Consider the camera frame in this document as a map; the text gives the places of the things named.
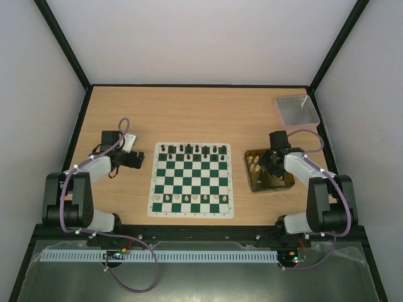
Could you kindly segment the black enclosure frame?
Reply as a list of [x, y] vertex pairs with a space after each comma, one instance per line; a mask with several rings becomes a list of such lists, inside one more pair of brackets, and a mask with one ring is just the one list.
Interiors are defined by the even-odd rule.
[[[353, 1], [50, 1], [96, 91], [109, 84], [310, 84]], [[33, 1], [1, 2], [1, 300], [84, 87]]]

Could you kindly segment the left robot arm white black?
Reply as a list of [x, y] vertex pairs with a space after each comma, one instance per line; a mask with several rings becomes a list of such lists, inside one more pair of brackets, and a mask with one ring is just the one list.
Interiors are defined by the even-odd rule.
[[50, 173], [45, 180], [42, 223], [68, 232], [112, 232], [120, 221], [118, 215], [94, 207], [92, 185], [104, 176], [113, 179], [121, 166], [139, 169], [144, 153], [132, 147], [137, 135], [122, 131], [103, 131], [101, 143], [89, 157], [73, 168]]

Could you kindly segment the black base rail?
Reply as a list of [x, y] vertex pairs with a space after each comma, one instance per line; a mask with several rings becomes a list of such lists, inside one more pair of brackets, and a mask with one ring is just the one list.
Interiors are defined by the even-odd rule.
[[[235, 242], [243, 246], [252, 245], [273, 250], [296, 249], [303, 243], [309, 247], [312, 242], [332, 240], [329, 235], [281, 234], [275, 226], [173, 226], [173, 225], [123, 225], [118, 228], [123, 235], [128, 235], [145, 243], [157, 242]], [[58, 228], [36, 225], [30, 242], [37, 240], [73, 241], [83, 240], [90, 247], [118, 248], [129, 246], [126, 238], [112, 238], [97, 235], [90, 239], [88, 234], [64, 233]]]

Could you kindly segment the gold tin tray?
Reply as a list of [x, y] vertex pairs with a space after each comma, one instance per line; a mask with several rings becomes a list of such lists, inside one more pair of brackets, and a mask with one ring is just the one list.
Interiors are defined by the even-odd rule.
[[294, 177], [285, 172], [283, 176], [272, 176], [261, 167], [259, 160], [267, 149], [248, 150], [244, 154], [244, 166], [249, 189], [252, 193], [269, 193], [289, 190], [295, 185]]

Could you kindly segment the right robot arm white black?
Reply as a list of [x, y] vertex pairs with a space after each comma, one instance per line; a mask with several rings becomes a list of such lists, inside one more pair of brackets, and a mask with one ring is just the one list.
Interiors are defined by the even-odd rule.
[[306, 210], [280, 218], [284, 225], [275, 230], [276, 242], [289, 246], [300, 233], [346, 236], [358, 220], [352, 179], [320, 167], [309, 154], [322, 149], [292, 147], [289, 136], [284, 130], [270, 133], [270, 148], [259, 160], [271, 176], [284, 179], [289, 173], [307, 186]]

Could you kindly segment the green white chess board mat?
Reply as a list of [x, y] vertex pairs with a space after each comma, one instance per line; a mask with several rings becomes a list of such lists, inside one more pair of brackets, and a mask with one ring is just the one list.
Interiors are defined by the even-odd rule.
[[[234, 182], [228, 143], [158, 142], [154, 148], [147, 214], [152, 218], [232, 219]], [[165, 195], [171, 196], [166, 202]], [[180, 195], [179, 203], [175, 195]]]

